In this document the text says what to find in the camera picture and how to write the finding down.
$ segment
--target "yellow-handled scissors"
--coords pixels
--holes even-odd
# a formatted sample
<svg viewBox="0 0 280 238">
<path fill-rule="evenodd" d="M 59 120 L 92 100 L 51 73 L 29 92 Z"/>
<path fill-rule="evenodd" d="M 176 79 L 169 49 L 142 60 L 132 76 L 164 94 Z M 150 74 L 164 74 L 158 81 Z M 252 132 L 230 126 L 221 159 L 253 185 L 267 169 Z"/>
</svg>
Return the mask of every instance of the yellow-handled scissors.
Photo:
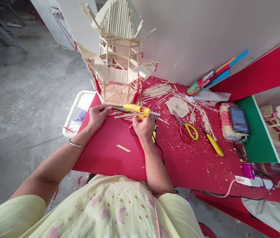
<svg viewBox="0 0 280 238">
<path fill-rule="evenodd" d="M 174 111 L 173 111 L 173 114 L 175 115 L 176 119 L 179 121 L 180 123 L 180 127 L 179 127 L 179 130 L 180 130 L 180 135 L 181 135 L 181 138 L 184 142 L 186 142 L 187 144 L 192 144 L 195 140 L 198 139 L 198 132 L 197 130 L 195 129 L 194 126 L 188 124 L 188 123 L 184 123 L 182 121 L 182 119 L 180 118 L 180 116 Z M 194 133 L 195 133 L 195 137 L 193 137 L 192 135 L 192 132 L 190 130 L 190 128 L 193 129 Z M 183 136 L 183 132 L 188 136 L 189 140 L 186 140 Z"/>
</svg>

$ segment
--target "white tray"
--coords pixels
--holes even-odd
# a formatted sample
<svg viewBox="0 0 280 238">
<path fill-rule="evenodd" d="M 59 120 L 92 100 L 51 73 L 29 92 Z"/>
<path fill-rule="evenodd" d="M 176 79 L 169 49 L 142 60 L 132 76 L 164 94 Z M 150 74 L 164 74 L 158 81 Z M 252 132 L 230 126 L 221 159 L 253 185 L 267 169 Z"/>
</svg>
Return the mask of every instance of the white tray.
<svg viewBox="0 0 280 238">
<path fill-rule="evenodd" d="M 62 133 L 65 137 L 73 138 L 81 127 L 81 123 L 77 123 L 72 120 L 72 114 L 75 111 L 76 107 L 88 111 L 95 94 L 96 92 L 92 92 L 92 91 L 81 91 L 78 93 L 73 103 L 73 106 L 70 110 L 70 113 L 67 116 L 66 122 L 64 124 L 64 127 L 74 131 L 74 133 L 66 130 L 63 127 Z"/>
</svg>

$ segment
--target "white wall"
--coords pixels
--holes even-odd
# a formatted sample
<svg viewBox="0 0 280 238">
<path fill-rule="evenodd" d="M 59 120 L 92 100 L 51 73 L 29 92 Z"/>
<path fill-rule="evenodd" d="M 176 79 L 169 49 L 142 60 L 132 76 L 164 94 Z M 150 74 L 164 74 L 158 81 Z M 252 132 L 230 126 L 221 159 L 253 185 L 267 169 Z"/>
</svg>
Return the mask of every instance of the white wall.
<svg viewBox="0 0 280 238">
<path fill-rule="evenodd" d="M 51 8 L 58 8 L 58 4 L 56 0 L 31 0 L 33 6 L 38 11 L 40 17 L 44 21 L 45 25 L 51 32 L 53 38 L 55 39 L 56 43 L 58 45 L 61 45 L 63 47 L 73 49 L 71 43 L 66 38 L 66 35 L 63 33 L 62 29 L 58 25 L 57 21 L 55 20 Z M 67 32 L 69 33 L 69 29 L 66 25 L 66 22 L 64 19 L 59 19 L 61 24 L 65 27 Z"/>
<path fill-rule="evenodd" d="M 58 2 L 74 39 L 97 53 L 98 32 L 90 27 L 79 0 Z M 83 0 L 86 2 L 96 14 L 94 0 Z M 157 29 L 142 46 L 143 61 L 160 62 L 155 77 L 191 85 L 247 48 L 250 54 L 232 73 L 280 45 L 279 0 L 132 2 L 144 20 L 144 30 Z"/>
<path fill-rule="evenodd" d="M 280 105 L 280 86 L 255 94 L 255 99 L 259 107 L 272 105 L 273 110 Z"/>
<path fill-rule="evenodd" d="M 57 0 L 59 9 L 68 25 L 75 41 L 82 44 L 84 48 L 99 53 L 99 33 L 94 30 L 84 13 L 81 11 L 79 0 Z M 90 6 L 94 14 L 97 14 L 95 0 L 81 0 L 85 6 Z"/>
</svg>

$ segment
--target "gray floor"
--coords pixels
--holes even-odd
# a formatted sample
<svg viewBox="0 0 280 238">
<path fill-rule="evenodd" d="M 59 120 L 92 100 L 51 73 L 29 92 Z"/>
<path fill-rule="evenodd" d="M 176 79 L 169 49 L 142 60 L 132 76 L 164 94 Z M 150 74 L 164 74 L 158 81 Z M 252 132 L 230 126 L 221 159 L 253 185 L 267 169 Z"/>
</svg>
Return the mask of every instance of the gray floor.
<svg viewBox="0 0 280 238">
<path fill-rule="evenodd" d="M 12 29 L 28 51 L 0 45 L 0 204 L 55 149 L 67 141 L 62 127 L 78 92 L 93 90 L 91 75 L 74 51 L 55 44 L 40 21 Z M 61 183 L 55 207 L 78 189 L 79 172 L 71 172 Z M 251 227 L 189 196 L 198 221 L 209 226 L 217 237 L 266 237 Z"/>
</svg>

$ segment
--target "green cutting mat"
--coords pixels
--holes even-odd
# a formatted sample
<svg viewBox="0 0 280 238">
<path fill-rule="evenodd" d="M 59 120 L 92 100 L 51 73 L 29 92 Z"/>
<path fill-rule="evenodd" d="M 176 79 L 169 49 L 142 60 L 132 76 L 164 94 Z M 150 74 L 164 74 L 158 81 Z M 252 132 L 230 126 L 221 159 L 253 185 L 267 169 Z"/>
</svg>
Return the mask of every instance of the green cutting mat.
<svg viewBox="0 0 280 238">
<path fill-rule="evenodd" d="M 254 96 L 240 99 L 235 101 L 235 103 L 245 110 L 250 127 L 248 142 L 244 143 L 248 161 L 255 163 L 280 163 L 280 158 L 276 153 Z"/>
</svg>

